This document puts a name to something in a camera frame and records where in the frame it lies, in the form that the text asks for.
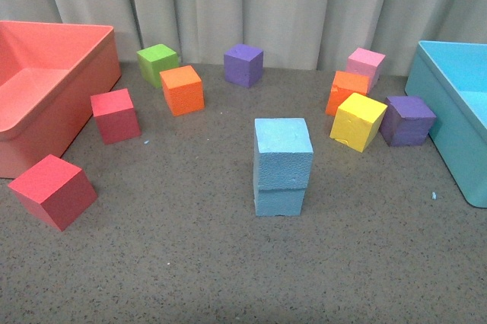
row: light blue cube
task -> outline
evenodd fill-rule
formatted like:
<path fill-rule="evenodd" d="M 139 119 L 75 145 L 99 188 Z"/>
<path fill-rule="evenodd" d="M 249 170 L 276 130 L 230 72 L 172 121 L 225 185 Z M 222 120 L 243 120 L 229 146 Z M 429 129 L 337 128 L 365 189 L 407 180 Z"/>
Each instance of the light blue cube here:
<path fill-rule="evenodd" d="M 304 119 L 256 119 L 253 188 L 257 216 L 299 215 L 313 147 Z"/>
<path fill-rule="evenodd" d="M 257 216 L 298 216 L 306 189 L 254 191 Z"/>

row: red plastic bin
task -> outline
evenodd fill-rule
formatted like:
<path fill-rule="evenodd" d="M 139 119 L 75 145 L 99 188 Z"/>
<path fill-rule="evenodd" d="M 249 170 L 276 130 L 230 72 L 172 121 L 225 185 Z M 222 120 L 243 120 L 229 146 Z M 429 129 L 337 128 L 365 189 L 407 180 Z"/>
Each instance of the red plastic bin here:
<path fill-rule="evenodd" d="M 0 21 L 0 178 L 61 157 L 121 76 L 113 27 Z"/>

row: foam block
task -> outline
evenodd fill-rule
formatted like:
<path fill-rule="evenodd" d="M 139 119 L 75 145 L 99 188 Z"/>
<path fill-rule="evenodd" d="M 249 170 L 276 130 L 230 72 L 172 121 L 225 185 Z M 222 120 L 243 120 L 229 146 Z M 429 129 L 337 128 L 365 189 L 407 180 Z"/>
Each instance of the foam block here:
<path fill-rule="evenodd" d="M 299 215 L 312 163 L 313 147 L 304 119 L 256 119 L 256 215 Z"/>
<path fill-rule="evenodd" d="M 374 139 L 387 105 L 361 94 L 352 94 L 337 109 L 330 137 L 356 151 Z"/>
<path fill-rule="evenodd" d="M 263 75 L 264 52 L 252 46 L 237 44 L 223 56 L 225 79 L 251 87 Z"/>
<path fill-rule="evenodd" d="M 128 89 L 91 96 L 91 107 L 103 143 L 112 144 L 141 135 Z"/>
<path fill-rule="evenodd" d="M 191 65 L 161 72 L 162 89 L 174 116 L 205 108 L 203 83 Z"/>
<path fill-rule="evenodd" d="M 8 187 L 27 211 L 60 231 L 97 199 L 81 168 L 51 154 Z"/>
<path fill-rule="evenodd" d="M 379 131 L 391 147 L 422 145 L 436 120 L 421 97 L 389 96 Z"/>
<path fill-rule="evenodd" d="M 177 53 L 164 44 L 139 50 L 137 59 L 142 77 L 156 88 L 161 88 L 159 73 L 180 66 Z"/>
<path fill-rule="evenodd" d="M 256 190 L 256 216 L 298 216 L 306 189 Z"/>
<path fill-rule="evenodd" d="M 373 86 L 379 79 L 382 64 L 386 56 L 379 52 L 372 52 L 370 50 L 357 48 L 347 60 L 347 67 L 345 71 L 355 73 L 357 75 L 366 75 L 369 77 L 369 84 L 367 93 L 369 93 Z"/>
<path fill-rule="evenodd" d="M 338 106 L 353 93 L 367 95 L 369 77 L 346 71 L 337 71 L 329 93 L 325 114 L 335 116 Z"/>

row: light blue container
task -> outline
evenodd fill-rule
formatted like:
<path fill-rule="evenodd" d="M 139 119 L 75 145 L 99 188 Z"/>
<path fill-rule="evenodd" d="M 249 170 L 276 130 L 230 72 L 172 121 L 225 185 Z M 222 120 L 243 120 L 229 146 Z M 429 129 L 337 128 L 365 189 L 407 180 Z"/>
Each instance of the light blue container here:
<path fill-rule="evenodd" d="M 431 139 L 465 199 L 487 208 L 487 44 L 420 41 L 406 93 L 437 116 Z"/>

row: red cube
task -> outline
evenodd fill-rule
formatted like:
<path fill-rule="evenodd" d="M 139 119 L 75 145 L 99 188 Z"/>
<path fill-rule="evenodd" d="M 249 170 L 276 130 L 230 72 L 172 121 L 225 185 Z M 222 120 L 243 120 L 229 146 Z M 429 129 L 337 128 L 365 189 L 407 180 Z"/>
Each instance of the red cube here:
<path fill-rule="evenodd" d="M 91 107 L 103 143 L 117 143 L 141 135 L 127 88 L 91 96 Z"/>
<path fill-rule="evenodd" d="M 8 184 L 33 216 L 64 231 L 96 199 L 84 171 L 50 154 Z"/>

